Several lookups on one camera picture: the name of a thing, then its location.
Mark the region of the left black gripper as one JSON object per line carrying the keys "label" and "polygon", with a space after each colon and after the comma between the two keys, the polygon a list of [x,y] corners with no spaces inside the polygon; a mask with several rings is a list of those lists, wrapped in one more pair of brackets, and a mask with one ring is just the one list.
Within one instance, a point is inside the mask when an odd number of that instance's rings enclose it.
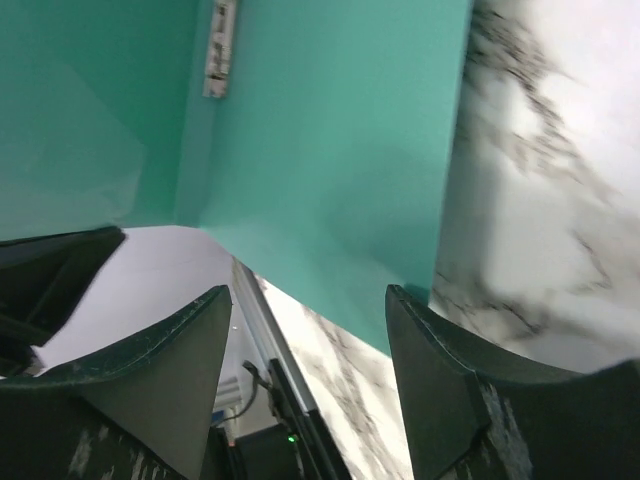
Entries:
{"label": "left black gripper", "polygon": [[1,375],[28,372],[125,240],[116,226],[1,243]]}

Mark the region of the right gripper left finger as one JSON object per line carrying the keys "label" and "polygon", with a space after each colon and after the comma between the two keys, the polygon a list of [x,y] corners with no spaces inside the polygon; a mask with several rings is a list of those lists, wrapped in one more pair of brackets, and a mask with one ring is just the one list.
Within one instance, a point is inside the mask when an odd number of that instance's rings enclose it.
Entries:
{"label": "right gripper left finger", "polygon": [[199,478],[231,309],[216,286],[103,349],[3,380],[2,478]]}

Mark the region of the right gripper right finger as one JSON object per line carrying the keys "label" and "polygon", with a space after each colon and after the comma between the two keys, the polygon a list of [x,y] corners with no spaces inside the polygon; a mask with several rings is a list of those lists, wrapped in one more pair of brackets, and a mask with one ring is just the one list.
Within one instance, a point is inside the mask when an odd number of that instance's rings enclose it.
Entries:
{"label": "right gripper right finger", "polygon": [[442,318],[402,287],[386,324],[418,479],[635,479],[639,364],[545,365]]}

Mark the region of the teal green folder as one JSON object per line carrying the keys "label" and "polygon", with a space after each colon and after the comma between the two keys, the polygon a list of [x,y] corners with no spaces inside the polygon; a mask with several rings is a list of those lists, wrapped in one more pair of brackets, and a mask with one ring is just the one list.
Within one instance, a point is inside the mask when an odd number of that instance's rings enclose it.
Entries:
{"label": "teal green folder", "polygon": [[1,235],[180,225],[387,351],[432,285],[468,1],[242,1],[222,99],[210,1],[1,5]]}

